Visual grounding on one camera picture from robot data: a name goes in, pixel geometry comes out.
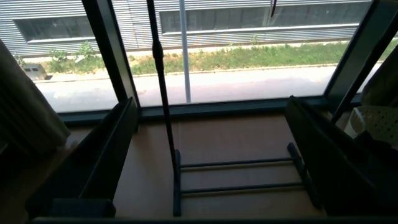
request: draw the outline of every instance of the metal pole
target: metal pole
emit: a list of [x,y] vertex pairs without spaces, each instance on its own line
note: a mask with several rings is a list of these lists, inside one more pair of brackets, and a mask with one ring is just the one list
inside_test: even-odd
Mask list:
[[180,0],[180,25],[181,25],[182,54],[184,59],[185,98],[187,100],[187,103],[191,103],[191,85],[189,81],[189,59],[188,59],[188,44],[187,44],[187,17],[185,16],[184,0]]
[[166,81],[164,78],[164,64],[163,64],[163,56],[164,55],[163,55],[162,44],[160,43],[159,35],[157,33],[157,23],[156,23],[154,0],[147,0],[147,6],[148,6],[150,29],[152,31],[152,40],[153,40],[152,54],[155,59],[157,76],[159,78],[160,94],[162,95],[163,112],[164,112],[164,119],[166,122],[167,137],[169,139],[170,155],[172,157],[174,181],[179,182],[180,179],[179,179],[178,171],[177,171],[177,162],[175,160],[175,148],[174,148],[172,123],[170,122],[169,101],[167,99]]

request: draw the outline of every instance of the road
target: road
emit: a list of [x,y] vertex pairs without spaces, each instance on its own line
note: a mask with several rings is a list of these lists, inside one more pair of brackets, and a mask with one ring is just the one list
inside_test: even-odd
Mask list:
[[[191,74],[192,103],[321,95],[334,69],[286,68]],[[142,106],[161,105],[157,77],[137,77],[134,83]],[[166,76],[166,84],[171,105],[186,103],[183,75]],[[37,83],[37,87],[57,112],[110,109],[118,102],[110,80]]]

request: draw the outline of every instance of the dark horizontal window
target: dark horizontal window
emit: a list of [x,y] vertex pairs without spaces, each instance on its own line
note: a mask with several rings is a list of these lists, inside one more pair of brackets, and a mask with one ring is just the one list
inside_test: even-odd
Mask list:
[[[370,2],[187,10],[187,30],[223,30],[359,23]],[[178,11],[161,12],[162,32],[180,31]]]
[[86,16],[14,20],[26,41],[93,37]]

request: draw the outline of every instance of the white metal siding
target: white metal siding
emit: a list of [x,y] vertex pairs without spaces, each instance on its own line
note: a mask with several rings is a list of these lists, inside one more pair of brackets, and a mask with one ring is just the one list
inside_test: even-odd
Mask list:
[[[298,4],[329,4],[347,2],[370,2],[371,0],[278,0],[278,6]],[[164,47],[180,47],[178,34],[162,35],[160,14],[162,11],[178,11],[179,0],[155,0],[160,40]],[[269,0],[185,0],[185,9],[217,9],[231,7],[268,6]],[[148,49],[152,45],[146,0],[113,0],[113,6],[126,50]],[[81,0],[1,0],[0,38],[12,53],[19,55],[45,55],[52,47],[67,52],[76,52],[81,42],[27,43],[13,19],[35,17],[85,16]],[[354,34],[355,27],[322,29],[289,29],[212,34],[189,34],[188,46],[213,44],[248,43],[256,36],[261,42],[283,42],[313,39],[347,38]],[[90,41],[95,50],[95,40]]]

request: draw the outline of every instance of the laundry basket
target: laundry basket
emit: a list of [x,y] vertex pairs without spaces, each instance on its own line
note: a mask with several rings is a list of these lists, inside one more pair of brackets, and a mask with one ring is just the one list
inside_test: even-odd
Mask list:
[[352,138],[368,131],[373,139],[388,142],[398,149],[398,109],[386,106],[354,108],[344,130]]

